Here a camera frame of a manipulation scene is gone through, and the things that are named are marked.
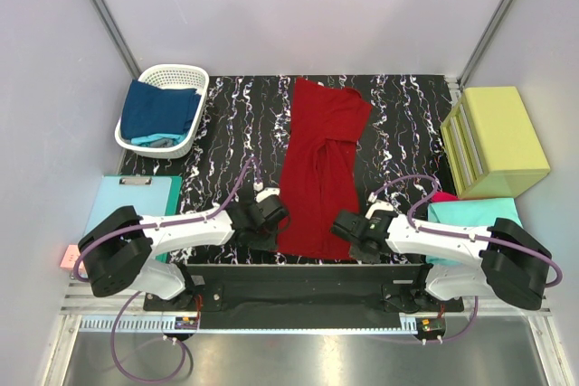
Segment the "folded magenta t-shirt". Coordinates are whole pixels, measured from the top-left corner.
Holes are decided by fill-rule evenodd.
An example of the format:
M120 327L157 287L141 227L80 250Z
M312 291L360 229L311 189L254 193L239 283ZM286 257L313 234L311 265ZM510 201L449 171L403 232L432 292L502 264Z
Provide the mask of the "folded magenta t-shirt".
M436 202L456 202L459 198L453 194L445 193L445 192L437 192L431 198L432 203Z

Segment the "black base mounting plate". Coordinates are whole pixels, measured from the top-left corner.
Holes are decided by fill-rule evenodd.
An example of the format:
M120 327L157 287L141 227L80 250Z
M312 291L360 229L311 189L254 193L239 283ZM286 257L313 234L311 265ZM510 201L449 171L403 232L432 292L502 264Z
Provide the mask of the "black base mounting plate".
M401 314L459 313L421 290L426 265L194 265L204 283L201 327L252 333L332 329L383 332L401 325Z

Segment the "white plastic laundry basket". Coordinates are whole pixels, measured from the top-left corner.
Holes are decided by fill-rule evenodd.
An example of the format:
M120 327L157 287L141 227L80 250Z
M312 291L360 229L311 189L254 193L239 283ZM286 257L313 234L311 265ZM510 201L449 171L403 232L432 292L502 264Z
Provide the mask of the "white plastic laundry basket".
M136 80L160 89L194 88L201 95L199 108L195 114L191 128L186 133L186 139L177 146L167 148L133 146L130 144L130 140L123 139L120 135L120 118L115 129L115 140L117 144L137 155L155 159L181 158L188 154L195 141L196 131L204 113L209 84L209 76L206 71L189 65L161 64L148 68Z

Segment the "light blue t-shirt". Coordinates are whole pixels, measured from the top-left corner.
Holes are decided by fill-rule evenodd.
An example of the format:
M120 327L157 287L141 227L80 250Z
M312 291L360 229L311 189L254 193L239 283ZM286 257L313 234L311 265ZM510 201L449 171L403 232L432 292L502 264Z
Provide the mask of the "light blue t-shirt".
M186 137L186 133L181 135L160 133L144 137L134 137L130 140L130 144L139 147L167 148L179 145Z

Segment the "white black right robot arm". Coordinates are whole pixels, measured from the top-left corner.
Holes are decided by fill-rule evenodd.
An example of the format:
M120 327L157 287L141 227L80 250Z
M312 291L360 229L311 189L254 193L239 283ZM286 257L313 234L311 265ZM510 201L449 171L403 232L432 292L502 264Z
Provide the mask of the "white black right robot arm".
M367 215L342 211L331 232L350 243L351 255L376 261L383 254L446 259L427 268L411 300L431 310L455 297L495 296L516 308L542 306L552 254L512 220L490 226L452 226L412 219L374 204Z

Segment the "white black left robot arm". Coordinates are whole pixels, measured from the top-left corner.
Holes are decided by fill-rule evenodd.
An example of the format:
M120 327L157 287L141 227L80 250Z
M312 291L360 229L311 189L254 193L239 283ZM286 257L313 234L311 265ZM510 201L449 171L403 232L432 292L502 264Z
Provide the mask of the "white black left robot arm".
M173 216L139 215L133 206L122 206L78 242L79 260L95 297L133 290L184 310L202 284L186 266L163 263L158 256L231 241L275 249L280 224L289 217L275 188L261 191L251 202L228 197L212 209Z

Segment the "yellow drawer box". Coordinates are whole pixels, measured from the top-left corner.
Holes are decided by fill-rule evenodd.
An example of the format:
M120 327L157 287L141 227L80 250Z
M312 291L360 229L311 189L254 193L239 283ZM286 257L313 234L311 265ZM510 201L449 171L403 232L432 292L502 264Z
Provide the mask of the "yellow drawer box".
M466 88L441 124L462 200L517 198L551 171L517 88Z

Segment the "pink sponge block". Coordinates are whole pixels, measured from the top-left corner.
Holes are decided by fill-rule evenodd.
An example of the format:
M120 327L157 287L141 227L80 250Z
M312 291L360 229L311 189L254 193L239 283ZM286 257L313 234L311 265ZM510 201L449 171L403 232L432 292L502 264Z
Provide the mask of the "pink sponge block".
M74 245L74 244L69 245L67 247L67 249L64 251L64 254L63 254L63 257L62 257L62 260L60 263L60 268L67 270L67 271L72 271L79 256L80 256L80 252L79 252L78 246Z

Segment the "folded turquoise t-shirt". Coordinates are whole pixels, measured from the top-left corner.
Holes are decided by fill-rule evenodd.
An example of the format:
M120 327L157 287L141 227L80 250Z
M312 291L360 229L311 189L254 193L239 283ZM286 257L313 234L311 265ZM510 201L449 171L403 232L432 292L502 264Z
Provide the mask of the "folded turquoise t-shirt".
M436 202L428 205L428 221L453 226L492 226L497 218L522 225L512 198Z

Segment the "navy blue t-shirt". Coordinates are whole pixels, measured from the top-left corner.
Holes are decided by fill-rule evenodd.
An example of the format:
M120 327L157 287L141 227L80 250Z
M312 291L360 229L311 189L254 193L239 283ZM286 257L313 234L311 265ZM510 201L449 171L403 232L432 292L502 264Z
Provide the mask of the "navy blue t-shirt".
M155 134L182 136L191 128L201 95L196 89L160 89L133 80L120 116L120 135L132 140Z

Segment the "red t-shirt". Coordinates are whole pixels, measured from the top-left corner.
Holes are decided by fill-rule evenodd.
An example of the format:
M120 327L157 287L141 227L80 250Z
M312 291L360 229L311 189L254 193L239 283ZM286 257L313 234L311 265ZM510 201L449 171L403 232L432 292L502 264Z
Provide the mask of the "red t-shirt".
M356 147L371 110L355 89L331 89L296 79L280 178L280 198L289 210L290 224L278 237L279 252L349 259L349 243L330 228L340 212L359 212Z

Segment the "green clipboard with paper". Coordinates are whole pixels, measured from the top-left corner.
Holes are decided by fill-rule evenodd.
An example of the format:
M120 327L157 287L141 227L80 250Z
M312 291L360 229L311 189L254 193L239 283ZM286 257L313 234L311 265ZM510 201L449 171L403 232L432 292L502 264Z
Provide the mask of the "green clipboard with paper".
M84 234L87 235L121 206L132 205L140 215L175 215L181 186L180 176L104 176Z

